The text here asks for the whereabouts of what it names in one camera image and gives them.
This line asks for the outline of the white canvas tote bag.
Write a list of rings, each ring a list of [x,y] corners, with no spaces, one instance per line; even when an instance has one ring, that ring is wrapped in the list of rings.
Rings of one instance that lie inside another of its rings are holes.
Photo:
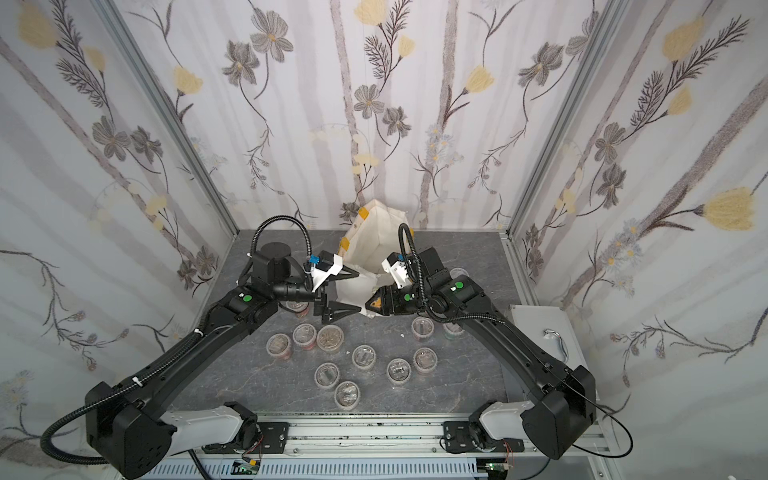
[[[402,223],[408,223],[406,213],[379,200],[372,200],[358,210],[341,239],[338,254],[344,266],[360,275],[336,284],[339,302],[362,308],[378,288],[394,282],[381,263],[392,252],[400,252],[398,227]]]

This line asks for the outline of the seed jar row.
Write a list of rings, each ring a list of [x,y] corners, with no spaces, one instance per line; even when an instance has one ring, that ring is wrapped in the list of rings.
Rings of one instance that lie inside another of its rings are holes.
[[[376,360],[376,351],[370,345],[359,345],[352,352],[353,366],[361,371],[371,370],[375,366]]]

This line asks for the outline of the red green label seed jar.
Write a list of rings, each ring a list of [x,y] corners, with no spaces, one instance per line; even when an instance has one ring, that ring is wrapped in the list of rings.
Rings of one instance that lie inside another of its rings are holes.
[[[333,362],[325,362],[319,365],[314,372],[314,381],[322,390],[334,389],[340,380],[340,370]]]

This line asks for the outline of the yellow stripe lid seed jar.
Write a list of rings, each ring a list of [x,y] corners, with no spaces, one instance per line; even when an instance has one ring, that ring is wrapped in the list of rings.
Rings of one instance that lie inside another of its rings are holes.
[[[386,373],[393,385],[402,386],[411,379],[412,368],[406,359],[394,358],[387,364]]]

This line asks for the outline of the clear lid seed jar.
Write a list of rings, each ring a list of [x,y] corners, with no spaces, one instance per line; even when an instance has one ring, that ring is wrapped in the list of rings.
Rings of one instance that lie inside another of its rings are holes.
[[[342,410],[353,410],[359,404],[361,390],[354,381],[340,382],[334,391],[334,402]]]

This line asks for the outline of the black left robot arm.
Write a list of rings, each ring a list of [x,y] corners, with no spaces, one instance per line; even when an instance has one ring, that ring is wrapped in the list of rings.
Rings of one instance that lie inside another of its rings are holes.
[[[300,220],[268,218],[253,234],[235,288],[149,365],[115,386],[93,387],[84,406],[42,433],[42,452],[67,464],[110,465],[126,479],[145,475],[182,439],[182,429],[167,417],[167,408],[199,374],[259,329],[285,301],[312,304],[325,324],[358,312],[354,305],[329,300],[326,293],[328,284],[358,275],[341,256],[314,253]]]

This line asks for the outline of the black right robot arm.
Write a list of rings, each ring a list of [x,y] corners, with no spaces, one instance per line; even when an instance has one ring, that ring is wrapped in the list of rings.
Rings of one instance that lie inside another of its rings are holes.
[[[379,288],[365,308],[384,317],[424,314],[435,323],[455,323],[474,336],[526,388],[533,406],[520,414],[523,431],[538,450],[560,459],[596,420],[594,376],[569,367],[508,321],[483,288],[466,275],[452,278],[437,251],[418,252],[410,227],[397,233],[409,285]]]

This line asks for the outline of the silver metal case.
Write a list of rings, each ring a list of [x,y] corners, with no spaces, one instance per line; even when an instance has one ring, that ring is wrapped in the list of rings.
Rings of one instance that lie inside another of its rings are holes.
[[[511,322],[545,352],[575,370],[588,368],[575,331],[558,307],[511,305]]]

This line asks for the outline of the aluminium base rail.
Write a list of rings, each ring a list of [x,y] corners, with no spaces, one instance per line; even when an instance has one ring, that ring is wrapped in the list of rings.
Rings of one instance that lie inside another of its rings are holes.
[[[212,427],[234,428],[234,417],[221,419],[221,407],[198,411],[172,411],[160,421],[176,428],[168,453],[175,455],[189,449],[200,449],[226,433],[212,432]],[[405,414],[405,413],[267,413],[258,416],[258,423],[288,424],[285,448],[280,454],[252,452],[247,457],[272,455],[280,458],[350,458],[357,456],[426,457],[428,455],[502,455],[495,452],[473,451],[449,453],[443,442],[444,427],[466,421],[470,414]],[[522,449],[515,453],[538,454],[540,451],[525,437]]]

